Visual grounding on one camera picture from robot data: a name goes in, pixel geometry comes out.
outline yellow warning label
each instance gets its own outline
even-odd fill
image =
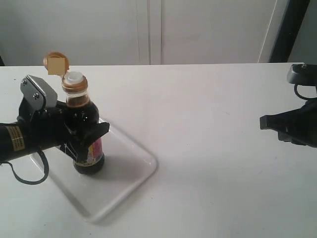
[[[23,135],[18,126],[6,126],[9,131],[14,151],[23,150],[25,148]]]

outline tabletop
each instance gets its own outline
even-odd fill
[[[159,168],[92,225],[50,179],[24,185],[2,165],[0,237],[316,237],[316,150],[260,130],[259,117],[304,103],[286,81],[290,65],[71,67],[87,77],[100,115],[155,155]],[[44,67],[0,67],[1,122],[16,120],[26,74],[65,99]],[[13,163],[23,178],[41,177],[28,157]]]

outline soy sauce bottle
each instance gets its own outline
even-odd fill
[[[90,100],[86,77],[75,71],[68,71],[62,79],[62,87],[66,93],[65,125],[71,133],[80,133],[81,128],[99,122],[99,111]],[[83,162],[74,161],[75,169],[86,175],[98,172],[105,163],[101,138],[96,140],[88,151],[87,159]]]

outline cabinet door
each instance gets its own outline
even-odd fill
[[[42,65],[61,51],[72,65],[149,64],[147,0],[0,0],[5,65]]]

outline white plastic tray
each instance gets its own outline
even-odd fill
[[[110,124],[102,137],[105,165],[93,176],[79,174],[70,157],[56,148],[45,151],[49,177],[87,222],[105,217],[156,170],[156,159]],[[43,171],[38,154],[31,159]]]

